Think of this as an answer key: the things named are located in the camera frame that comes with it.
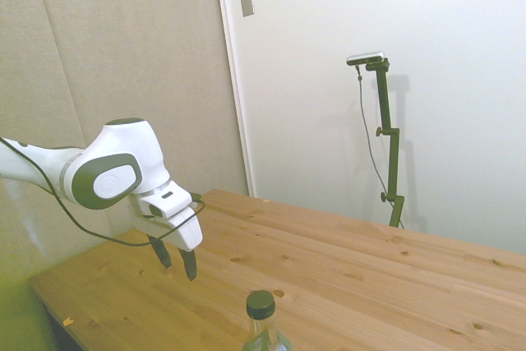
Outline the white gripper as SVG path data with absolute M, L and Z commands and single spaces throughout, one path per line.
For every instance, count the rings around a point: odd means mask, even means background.
M 198 218 L 196 204 L 191 198 L 173 199 L 147 196 L 140 199 L 129 198 L 132 222 L 140 231 L 149 234 L 148 239 L 161 265 L 168 269 L 172 265 L 171 257 L 160 238 L 178 247 L 187 278 L 193 281 L 197 276 L 196 254 L 203 235 Z

